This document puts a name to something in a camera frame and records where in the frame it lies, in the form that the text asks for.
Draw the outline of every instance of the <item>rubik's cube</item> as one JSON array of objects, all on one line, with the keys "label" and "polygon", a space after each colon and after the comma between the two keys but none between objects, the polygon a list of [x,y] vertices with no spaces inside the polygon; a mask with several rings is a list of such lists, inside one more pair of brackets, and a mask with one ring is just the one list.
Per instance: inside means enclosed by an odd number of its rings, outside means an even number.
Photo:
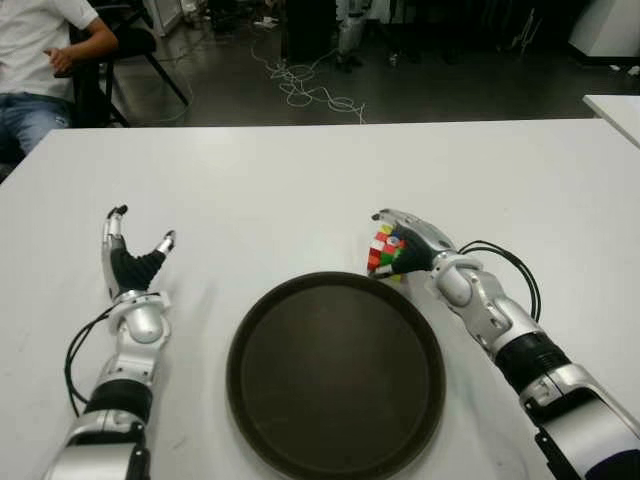
[{"label": "rubik's cube", "polygon": [[371,242],[367,271],[372,272],[378,267],[391,265],[405,248],[404,240],[393,236],[391,225],[381,225],[380,230]]}]

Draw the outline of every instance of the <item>person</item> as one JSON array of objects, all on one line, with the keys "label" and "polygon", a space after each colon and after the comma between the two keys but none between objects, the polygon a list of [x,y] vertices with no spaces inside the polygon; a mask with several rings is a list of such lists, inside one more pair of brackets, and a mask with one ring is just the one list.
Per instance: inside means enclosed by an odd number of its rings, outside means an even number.
[{"label": "person", "polygon": [[[69,24],[88,39],[70,45]],[[73,85],[60,75],[117,46],[86,0],[0,0],[0,181],[50,130],[71,126]]]}]

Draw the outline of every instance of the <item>man's arm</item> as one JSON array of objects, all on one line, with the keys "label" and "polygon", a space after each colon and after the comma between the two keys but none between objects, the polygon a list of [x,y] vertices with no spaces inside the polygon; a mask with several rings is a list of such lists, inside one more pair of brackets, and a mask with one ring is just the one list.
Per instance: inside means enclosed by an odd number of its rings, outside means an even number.
[{"label": "man's arm", "polygon": [[118,48],[118,39],[100,18],[92,21],[87,31],[91,36],[84,42],[45,50],[56,73],[65,73],[75,62],[103,57]]}]

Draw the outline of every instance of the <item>chair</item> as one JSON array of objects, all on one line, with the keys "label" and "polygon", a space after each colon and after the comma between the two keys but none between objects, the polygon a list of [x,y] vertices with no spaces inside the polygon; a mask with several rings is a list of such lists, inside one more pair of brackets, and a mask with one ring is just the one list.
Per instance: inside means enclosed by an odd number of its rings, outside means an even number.
[{"label": "chair", "polygon": [[189,103],[187,97],[185,97],[175,82],[167,74],[166,70],[162,68],[162,65],[160,65],[153,56],[157,45],[151,32],[144,28],[132,27],[132,25],[138,20],[143,20],[149,28],[153,27],[153,20],[149,15],[143,0],[92,0],[91,4],[118,38],[118,50],[115,53],[98,60],[99,63],[106,63],[107,65],[105,96],[110,105],[111,113],[115,117],[116,121],[124,127],[129,126],[129,122],[126,120],[124,115],[118,111],[112,102],[115,63],[118,60],[126,58],[137,56],[145,57],[156,72],[158,72],[162,80],[171,87],[180,101],[182,101],[184,105],[187,105]]}]

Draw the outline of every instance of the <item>floor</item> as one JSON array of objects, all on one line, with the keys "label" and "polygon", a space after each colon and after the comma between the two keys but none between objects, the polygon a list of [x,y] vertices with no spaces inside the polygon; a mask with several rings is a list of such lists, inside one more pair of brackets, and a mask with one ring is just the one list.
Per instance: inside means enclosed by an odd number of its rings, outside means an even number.
[{"label": "floor", "polygon": [[[241,27],[215,38],[208,25],[179,26],[160,41],[157,58],[191,99],[187,109],[144,59],[118,64],[116,103],[134,126],[246,126],[358,123],[358,113],[338,113],[326,102],[301,108],[287,104],[283,79],[271,79],[261,57],[275,67],[280,32]],[[446,64],[438,48],[419,63],[400,58],[367,36],[359,52],[364,65],[352,73],[320,62],[305,87],[325,87],[348,97],[366,123],[580,118],[592,116],[582,102],[591,94],[638,94],[640,79],[608,66],[584,66],[567,52],[535,51],[523,57],[489,49],[465,51]],[[324,92],[316,90],[318,97]],[[292,103],[308,101],[292,97]]]}]

